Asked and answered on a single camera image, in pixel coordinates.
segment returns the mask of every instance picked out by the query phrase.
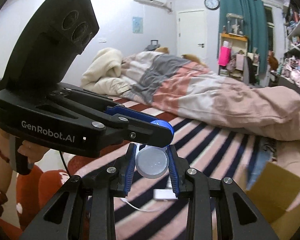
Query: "poster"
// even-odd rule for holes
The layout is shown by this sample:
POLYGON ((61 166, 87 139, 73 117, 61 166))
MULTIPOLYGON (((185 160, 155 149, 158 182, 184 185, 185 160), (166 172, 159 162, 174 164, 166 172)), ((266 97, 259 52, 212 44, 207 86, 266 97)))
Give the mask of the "poster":
POLYGON ((132 17, 132 32, 133 33, 143 33, 143 18, 142 17, 132 17))

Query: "bed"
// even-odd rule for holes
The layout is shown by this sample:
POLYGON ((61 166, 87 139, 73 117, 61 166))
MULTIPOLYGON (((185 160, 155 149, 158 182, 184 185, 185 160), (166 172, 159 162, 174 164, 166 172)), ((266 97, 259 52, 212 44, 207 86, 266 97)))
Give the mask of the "bed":
MULTIPOLYGON (((178 155, 186 158, 191 167, 203 171, 206 176, 216 179, 227 176, 236 180, 243 167, 248 168, 251 176, 259 151, 263 147, 260 145, 262 137, 178 117, 124 98, 113 97, 113 99, 126 107, 168 121, 175 130, 173 144, 178 155)), ((99 159, 68 155, 69 171, 82 177, 94 176, 100 170, 112 166, 116 158, 124 155, 128 144, 128 141, 124 141, 121 145, 103 149, 102 157, 99 159)), ((153 199, 153 190, 166 188, 167 180, 168 173, 158 179, 146 179, 135 171, 127 200, 139 209, 156 212, 137 211, 119 198, 115 198, 114 216, 118 240, 185 239, 187 201, 153 199)))
MULTIPOLYGON (((300 96, 293 90, 251 89, 216 75, 205 65, 173 55, 141 52, 124 58, 111 48, 98 52, 81 82, 85 89, 170 122, 179 156, 206 176, 237 180, 242 169, 247 169, 248 180, 256 176, 266 138, 280 140, 277 163, 300 176, 300 96), (286 150, 289 147, 293 155, 286 150)), ((94 176, 127 148, 128 141, 107 147, 96 160, 69 155, 69 170, 94 176)), ((270 150, 263 162, 271 160, 274 152, 270 150)), ((136 211, 115 199, 117 239, 185 239, 187 202, 153 200, 153 190, 166 188, 167 182, 167 174, 145 179, 135 171, 127 200, 136 208, 155 212, 136 211)), ((293 205, 299 202, 300 194, 293 205)), ((215 225, 213 204, 211 214, 215 225)))

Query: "wall outlet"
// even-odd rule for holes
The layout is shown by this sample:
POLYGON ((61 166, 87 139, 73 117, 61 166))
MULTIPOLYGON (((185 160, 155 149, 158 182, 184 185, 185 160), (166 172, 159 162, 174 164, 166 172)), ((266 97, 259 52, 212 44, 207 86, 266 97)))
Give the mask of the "wall outlet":
POLYGON ((99 43, 105 43, 105 42, 107 42, 107 40, 106 40, 106 38, 99 38, 98 42, 99 43))

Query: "blue gripper pad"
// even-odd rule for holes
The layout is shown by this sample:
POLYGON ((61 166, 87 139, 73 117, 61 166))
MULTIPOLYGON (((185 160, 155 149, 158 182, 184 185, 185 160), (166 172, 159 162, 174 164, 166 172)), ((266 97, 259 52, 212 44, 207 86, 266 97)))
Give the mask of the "blue gripper pad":
POLYGON ((123 191, 126 195, 128 195, 128 193, 131 190, 134 168, 136 166, 136 150, 137 150, 137 146, 134 145, 133 152, 129 161, 129 165, 127 167, 126 174, 125 174, 123 191))
POLYGON ((145 122, 152 122, 154 120, 158 120, 158 118, 154 116, 151 116, 149 114, 143 114, 124 106, 108 107, 105 113, 109 115, 122 114, 145 122))
POLYGON ((168 158, 169 158, 169 175, 171 179, 171 185, 172 185, 172 191, 176 196, 179 195, 180 189, 179 189, 179 176, 178 171, 174 162, 174 158, 172 156, 172 152, 170 149, 170 146, 167 147, 166 151, 168 158))

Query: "camera lens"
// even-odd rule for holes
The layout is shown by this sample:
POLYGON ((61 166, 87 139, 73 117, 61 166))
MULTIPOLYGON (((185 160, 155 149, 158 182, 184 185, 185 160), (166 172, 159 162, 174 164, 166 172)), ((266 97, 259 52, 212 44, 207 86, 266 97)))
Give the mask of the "camera lens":
POLYGON ((80 23, 72 34, 72 40, 74 42, 78 41, 84 35, 87 28, 88 28, 88 25, 86 22, 80 23))
POLYGON ((62 28, 64 30, 68 30, 70 29, 74 23, 76 22, 76 20, 78 19, 79 16, 79 12, 78 11, 72 11, 70 12, 63 20, 62 23, 62 28))
POLYGON ((82 42, 81 42, 81 45, 82 45, 82 46, 86 46, 86 45, 89 43, 90 38, 91 38, 91 33, 89 33, 87 36, 85 36, 85 37, 83 38, 83 40, 82 40, 82 42))

